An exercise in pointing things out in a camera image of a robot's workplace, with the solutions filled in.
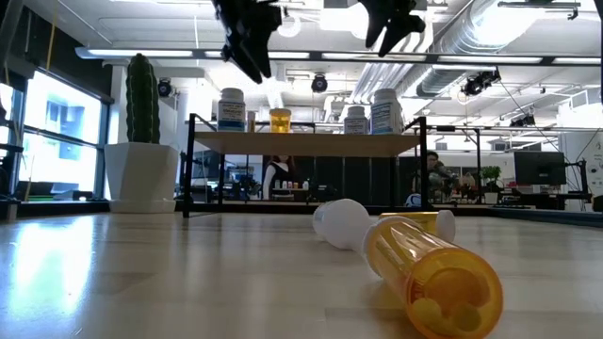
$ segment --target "black cable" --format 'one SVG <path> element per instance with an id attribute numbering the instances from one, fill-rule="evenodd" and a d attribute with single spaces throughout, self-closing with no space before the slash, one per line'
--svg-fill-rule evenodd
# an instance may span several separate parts
<path id="1" fill-rule="evenodd" d="M 509 90 L 507 89 L 507 87 L 505 86 L 505 84 L 502 83 L 502 81 L 498 81 L 500 83 L 500 85 L 505 89 L 505 91 L 507 92 L 507 94 L 509 94 L 509 97 L 511 98 L 511 100 L 513 100 L 513 102 L 515 103 L 515 105 L 517 105 L 517 108 L 519 108 L 519 110 L 521 111 L 521 113 L 523 113 L 524 115 L 528 115 L 528 113 L 526 113 L 523 109 L 523 107 L 515 100 L 515 98 L 513 97 L 513 95 L 509 92 Z M 553 142 L 546 136 L 546 134 L 540 129 L 538 128 L 538 126 L 536 126 L 536 124 L 534 124 L 534 127 L 536 128 L 536 130 L 543 136 L 545 137 L 546 141 L 555 148 L 555 150 L 557 150 L 557 152 L 562 153 L 563 157 L 565 158 L 565 161 L 567 161 L 567 163 L 571 163 L 571 161 L 569 161 L 569 159 L 567 158 L 567 156 L 565 156 L 565 153 L 563 153 L 559 147 L 555 146 L 555 144 L 553 144 Z M 578 180 L 578 176 L 576 175 L 576 169 L 574 169 L 574 167 L 571 167 L 572 172 L 574 173 L 574 179 L 576 180 L 576 185 L 578 184 L 579 180 Z"/>
<path id="2" fill-rule="evenodd" d="M 576 157 L 576 161 L 578 162 L 578 160 L 580 159 L 580 156 L 584 153 L 584 151 L 586 151 L 586 149 L 591 145 L 591 142 L 593 142 L 593 140 L 595 139 L 596 135 L 601 131 L 601 127 L 599 126 L 596 131 L 593 133 L 593 136 L 591 137 L 590 140 L 588 140 L 588 142 L 586 143 L 586 145 L 584 146 L 584 148 L 582 149 L 582 151 L 580 151 L 580 153 L 578 154 L 578 156 Z"/>

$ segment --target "robotic arm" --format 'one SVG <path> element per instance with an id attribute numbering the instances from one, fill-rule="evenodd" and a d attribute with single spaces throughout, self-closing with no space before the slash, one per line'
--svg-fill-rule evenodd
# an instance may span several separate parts
<path id="1" fill-rule="evenodd" d="M 212 0 L 216 18 L 222 22 L 226 43 L 222 47 L 224 61 L 232 60 L 255 83 L 262 75 L 272 76 L 268 56 L 270 35 L 281 24 L 282 9 L 278 0 Z M 368 12 L 366 47 L 377 41 L 386 28 L 379 57 L 384 57 L 411 32 L 423 32 L 425 23 L 410 15 L 415 0 L 360 0 Z"/>

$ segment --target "cactus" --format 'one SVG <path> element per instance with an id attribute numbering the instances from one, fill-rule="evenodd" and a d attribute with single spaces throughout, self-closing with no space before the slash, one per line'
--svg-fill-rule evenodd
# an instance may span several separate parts
<path id="1" fill-rule="evenodd" d="M 127 135 L 130 142 L 159 143 L 159 93 L 153 65 L 138 53 L 128 65 Z"/>

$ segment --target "bottle label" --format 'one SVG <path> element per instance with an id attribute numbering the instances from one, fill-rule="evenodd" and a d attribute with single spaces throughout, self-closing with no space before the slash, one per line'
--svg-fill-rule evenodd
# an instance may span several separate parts
<path id="1" fill-rule="evenodd" d="M 245 104 L 220 102 L 218 105 L 219 131 L 245 131 Z"/>
<path id="2" fill-rule="evenodd" d="M 392 103 L 372 105 L 370 107 L 371 134 L 377 135 L 394 133 L 392 121 Z"/>
<path id="3" fill-rule="evenodd" d="M 367 120 L 366 119 L 345 119 L 343 134 L 366 134 Z"/>

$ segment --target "computer monitor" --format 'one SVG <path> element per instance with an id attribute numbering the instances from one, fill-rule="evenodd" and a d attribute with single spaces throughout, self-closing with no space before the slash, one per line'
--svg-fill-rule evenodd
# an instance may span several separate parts
<path id="1" fill-rule="evenodd" d="M 565 185 L 565 156 L 561 152 L 515 152 L 518 185 Z"/>
<path id="2" fill-rule="evenodd" d="M 192 179 L 213 179 L 220 177 L 220 154 L 214 151 L 200 151 L 193 154 L 193 159 L 203 162 L 204 166 L 193 163 Z"/>

